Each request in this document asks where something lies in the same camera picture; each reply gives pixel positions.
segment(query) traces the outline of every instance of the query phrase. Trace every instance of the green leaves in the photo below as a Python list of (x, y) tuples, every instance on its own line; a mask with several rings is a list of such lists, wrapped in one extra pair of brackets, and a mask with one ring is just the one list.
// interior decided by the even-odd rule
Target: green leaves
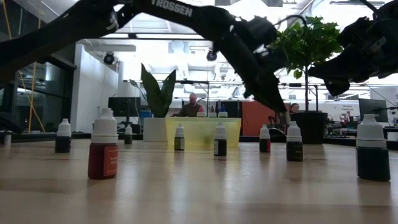
[(305, 67), (325, 62), (333, 54), (343, 49), (337, 42), (340, 34), (335, 22), (323, 23), (322, 17), (306, 17), (308, 27), (296, 22), (283, 32), (270, 48), (283, 47), (289, 61), (285, 67), (294, 70), (294, 77), (300, 78)]
[(294, 76), (294, 78), (299, 79), (299, 78), (301, 78), (301, 76), (303, 76), (303, 71), (295, 70), (293, 76)]
[[(164, 80), (162, 89), (160, 89), (155, 77), (145, 69), (143, 64), (141, 64), (142, 85), (147, 92), (146, 101), (155, 118), (164, 118), (167, 112), (169, 112), (169, 107), (173, 100), (175, 79), (176, 71), (174, 70)], [(130, 83), (138, 87), (136, 82), (130, 80)]]

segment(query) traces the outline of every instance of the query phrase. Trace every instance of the snake plant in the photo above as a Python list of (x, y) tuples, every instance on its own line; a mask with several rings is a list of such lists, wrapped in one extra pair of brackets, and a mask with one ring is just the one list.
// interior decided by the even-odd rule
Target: snake plant
[(173, 100), (175, 79), (176, 71), (174, 70), (163, 81), (162, 88), (159, 88), (159, 84), (155, 77), (146, 70), (143, 64), (141, 64), (141, 80), (146, 94), (134, 80), (130, 80), (130, 84), (141, 91), (142, 97), (148, 102), (148, 106), (154, 117), (164, 118), (167, 112), (169, 112), (169, 107)]

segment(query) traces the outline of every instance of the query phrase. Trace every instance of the black pot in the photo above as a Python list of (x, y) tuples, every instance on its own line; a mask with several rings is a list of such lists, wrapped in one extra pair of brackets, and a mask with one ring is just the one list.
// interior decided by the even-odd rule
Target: black pot
[(290, 119), (296, 121), (301, 129), (303, 144), (322, 144), (325, 133), (327, 113), (309, 111), (290, 114)]

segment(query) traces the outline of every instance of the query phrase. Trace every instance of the man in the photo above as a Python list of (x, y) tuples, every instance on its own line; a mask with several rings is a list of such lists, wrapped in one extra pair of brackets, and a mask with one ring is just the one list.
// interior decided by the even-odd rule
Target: man
[(197, 113), (202, 111), (203, 108), (197, 104), (197, 96), (194, 93), (189, 95), (189, 104), (184, 105), (176, 116), (189, 116), (196, 117)]

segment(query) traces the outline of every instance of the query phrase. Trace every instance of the plant stem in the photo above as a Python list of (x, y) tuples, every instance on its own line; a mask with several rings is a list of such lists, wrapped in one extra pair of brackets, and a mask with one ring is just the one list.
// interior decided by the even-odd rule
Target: plant stem
[(310, 102), (308, 101), (308, 66), (305, 67), (305, 112), (308, 112)]

